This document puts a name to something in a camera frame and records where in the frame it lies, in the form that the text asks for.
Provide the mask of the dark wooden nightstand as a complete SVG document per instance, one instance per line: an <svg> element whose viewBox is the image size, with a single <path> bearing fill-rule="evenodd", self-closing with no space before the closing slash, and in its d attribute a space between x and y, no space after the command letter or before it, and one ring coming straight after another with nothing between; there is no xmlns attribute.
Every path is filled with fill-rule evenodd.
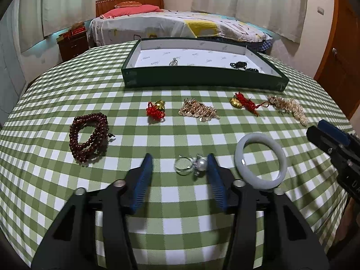
<svg viewBox="0 0 360 270"><path fill-rule="evenodd" d="M86 31L79 32L74 35L64 33L57 38L62 62L67 62L78 55L88 51L89 45Z"/></svg>

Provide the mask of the left white curtain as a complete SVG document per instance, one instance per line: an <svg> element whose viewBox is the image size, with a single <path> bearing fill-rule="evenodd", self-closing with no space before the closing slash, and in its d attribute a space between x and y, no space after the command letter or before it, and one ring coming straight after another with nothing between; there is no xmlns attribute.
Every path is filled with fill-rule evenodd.
<svg viewBox="0 0 360 270"><path fill-rule="evenodd" d="M20 50L24 52L75 23L91 20L95 14L95 0L20 0Z"/></svg>

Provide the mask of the white jade bangle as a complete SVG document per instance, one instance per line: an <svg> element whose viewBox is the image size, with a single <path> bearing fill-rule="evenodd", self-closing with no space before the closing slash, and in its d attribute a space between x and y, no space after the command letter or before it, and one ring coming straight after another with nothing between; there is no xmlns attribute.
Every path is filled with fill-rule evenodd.
<svg viewBox="0 0 360 270"><path fill-rule="evenodd" d="M261 143L268 146L279 160L279 174L275 180L263 180L255 176L245 164L244 147L251 143ZM274 189L278 187L285 179L287 173L287 158L283 148L271 137L263 133L250 133L245 135L238 142L234 152L234 162L240 175L246 183L249 183L255 189Z"/></svg>

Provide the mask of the green white checkered tablecloth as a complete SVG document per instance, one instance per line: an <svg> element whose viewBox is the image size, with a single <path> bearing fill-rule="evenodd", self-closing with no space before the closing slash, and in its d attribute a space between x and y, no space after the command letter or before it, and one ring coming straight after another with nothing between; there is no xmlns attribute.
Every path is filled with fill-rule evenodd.
<svg viewBox="0 0 360 270"><path fill-rule="evenodd" d="M234 89L128 90L122 65L133 43L95 47L44 72L1 130L1 229L30 264L58 212L76 188L107 187L153 156L145 202L128 218L140 269L220 269L232 217L216 206L205 177L175 172L180 156L214 154L234 169L237 142L270 135L288 160L282 189L329 249L346 204L329 157L293 116L260 107L234 108ZM146 115L165 102L165 118Z"/></svg>

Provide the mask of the bed with patterned sheet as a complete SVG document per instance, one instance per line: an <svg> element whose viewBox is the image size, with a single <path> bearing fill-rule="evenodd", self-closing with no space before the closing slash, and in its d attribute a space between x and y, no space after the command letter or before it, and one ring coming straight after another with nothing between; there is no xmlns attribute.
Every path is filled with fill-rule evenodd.
<svg viewBox="0 0 360 270"><path fill-rule="evenodd" d="M170 10L95 18L90 22L87 34L93 46L171 37L236 43L257 52L266 52L273 44L273 38L268 33L235 18Z"/></svg>

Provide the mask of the red tassel gold charm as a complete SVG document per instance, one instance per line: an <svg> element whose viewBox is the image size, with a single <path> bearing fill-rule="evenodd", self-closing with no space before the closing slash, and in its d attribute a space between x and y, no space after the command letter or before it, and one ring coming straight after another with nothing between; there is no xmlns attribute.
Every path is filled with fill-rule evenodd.
<svg viewBox="0 0 360 270"><path fill-rule="evenodd" d="M235 108L245 108L255 116L259 116L257 109L264 106L268 108L270 102L264 101L261 104L255 104L252 100L244 97L240 92L235 93L234 96L230 99L230 104Z"/></svg>

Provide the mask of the right white curtain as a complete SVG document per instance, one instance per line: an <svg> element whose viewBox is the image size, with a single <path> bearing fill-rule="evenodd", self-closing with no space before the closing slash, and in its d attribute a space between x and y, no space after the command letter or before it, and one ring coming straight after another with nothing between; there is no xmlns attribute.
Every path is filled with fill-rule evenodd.
<svg viewBox="0 0 360 270"><path fill-rule="evenodd" d="M232 16L300 43L308 0L193 0L192 10Z"/></svg>

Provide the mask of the frosted glass wardrobe door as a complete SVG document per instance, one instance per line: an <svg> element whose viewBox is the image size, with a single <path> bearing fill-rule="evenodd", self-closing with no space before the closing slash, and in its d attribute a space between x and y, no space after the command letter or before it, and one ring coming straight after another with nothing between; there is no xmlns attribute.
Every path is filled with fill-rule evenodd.
<svg viewBox="0 0 360 270"><path fill-rule="evenodd" d="M1 18L1 125L27 87L20 59L18 8L20 0L13 0Z"/></svg>

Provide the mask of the orange patterned pillow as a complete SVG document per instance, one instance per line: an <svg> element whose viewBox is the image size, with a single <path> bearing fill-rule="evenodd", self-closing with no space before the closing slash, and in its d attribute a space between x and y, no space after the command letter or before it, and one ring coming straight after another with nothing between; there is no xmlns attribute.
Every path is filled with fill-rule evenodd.
<svg viewBox="0 0 360 270"><path fill-rule="evenodd" d="M142 3L138 2L138 1L123 1L123 2L117 3L114 6L114 8L119 9L119 8L140 7L141 5L142 5Z"/></svg>

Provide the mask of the white curtain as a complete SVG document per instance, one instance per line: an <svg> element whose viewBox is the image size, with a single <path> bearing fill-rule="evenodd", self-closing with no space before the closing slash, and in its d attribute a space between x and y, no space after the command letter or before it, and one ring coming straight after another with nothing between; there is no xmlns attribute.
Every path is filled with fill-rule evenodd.
<svg viewBox="0 0 360 270"><path fill-rule="evenodd" d="M24 52L75 23L91 20L95 14L95 0L20 0L20 50Z"/></svg>
<svg viewBox="0 0 360 270"><path fill-rule="evenodd" d="M308 0L193 0L192 10L232 16L300 43Z"/></svg>

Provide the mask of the red knot gold bell charm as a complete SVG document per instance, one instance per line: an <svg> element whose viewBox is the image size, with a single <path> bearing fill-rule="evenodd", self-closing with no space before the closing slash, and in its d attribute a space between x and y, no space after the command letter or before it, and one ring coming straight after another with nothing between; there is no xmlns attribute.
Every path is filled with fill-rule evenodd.
<svg viewBox="0 0 360 270"><path fill-rule="evenodd" d="M148 102L146 115L154 121L162 121L165 118L165 102L158 100L155 103Z"/></svg>

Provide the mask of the dark green jewelry tray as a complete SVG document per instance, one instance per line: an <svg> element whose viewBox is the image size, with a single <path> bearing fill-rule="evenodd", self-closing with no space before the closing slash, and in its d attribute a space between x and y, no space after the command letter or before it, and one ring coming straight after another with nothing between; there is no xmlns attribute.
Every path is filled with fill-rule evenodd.
<svg viewBox="0 0 360 270"><path fill-rule="evenodd" d="M177 66L168 64L177 58ZM127 88L240 87L284 91L289 78L258 52L198 38L138 40L121 68Z"/></svg>

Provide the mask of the pink pillow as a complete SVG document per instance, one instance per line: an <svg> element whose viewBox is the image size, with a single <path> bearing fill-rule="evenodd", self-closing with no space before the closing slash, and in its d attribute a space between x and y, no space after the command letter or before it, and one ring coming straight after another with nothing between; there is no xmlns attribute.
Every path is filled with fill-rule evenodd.
<svg viewBox="0 0 360 270"><path fill-rule="evenodd" d="M129 16L129 15L136 15L136 14L145 14L151 12L163 12L159 6L154 6L150 4L145 4L137 7L120 7L109 10L108 12L100 15L101 19L108 19L108 18L116 18L120 16Z"/></svg>

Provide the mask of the wall light switch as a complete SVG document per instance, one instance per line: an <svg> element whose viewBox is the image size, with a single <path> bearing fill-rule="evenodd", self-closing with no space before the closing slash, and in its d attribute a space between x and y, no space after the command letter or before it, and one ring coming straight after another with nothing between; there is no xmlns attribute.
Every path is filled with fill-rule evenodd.
<svg viewBox="0 0 360 270"><path fill-rule="evenodd" d="M318 12L319 14L321 14L321 15L324 15L324 14L325 14L325 10L324 10L323 8L321 8L321 7L318 7L318 8L317 8L317 12Z"/></svg>

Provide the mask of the wooden headboard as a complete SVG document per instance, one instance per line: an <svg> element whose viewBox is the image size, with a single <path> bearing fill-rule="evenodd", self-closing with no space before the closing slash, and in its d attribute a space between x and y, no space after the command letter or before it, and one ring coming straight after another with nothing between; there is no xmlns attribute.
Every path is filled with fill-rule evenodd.
<svg viewBox="0 0 360 270"><path fill-rule="evenodd" d="M120 6L125 5L128 7L131 4L150 4L154 6L158 6L161 9L164 9L164 0L96 0L96 17L108 12L115 8L116 5L120 4Z"/></svg>

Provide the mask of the red boxes on nightstand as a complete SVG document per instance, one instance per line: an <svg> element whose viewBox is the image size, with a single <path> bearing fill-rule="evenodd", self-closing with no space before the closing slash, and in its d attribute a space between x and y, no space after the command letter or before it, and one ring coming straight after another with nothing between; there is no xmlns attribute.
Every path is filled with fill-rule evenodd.
<svg viewBox="0 0 360 270"><path fill-rule="evenodd" d="M84 22L77 22L75 24L73 24L71 26L71 28L67 31L67 32L64 32L62 34L60 34L56 41L59 42L65 38L69 38L69 37L72 37L73 35L76 35L76 34L79 34L81 32L84 32L85 31L85 23Z"/></svg>

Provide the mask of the brown wooden door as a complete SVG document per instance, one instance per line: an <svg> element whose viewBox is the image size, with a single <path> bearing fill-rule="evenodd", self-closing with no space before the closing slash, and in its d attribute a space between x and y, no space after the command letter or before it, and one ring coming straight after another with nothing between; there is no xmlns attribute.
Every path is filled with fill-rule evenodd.
<svg viewBox="0 0 360 270"><path fill-rule="evenodd" d="M349 0L334 0L329 39L315 80L351 119L359 106L359 15Z"/></svg>

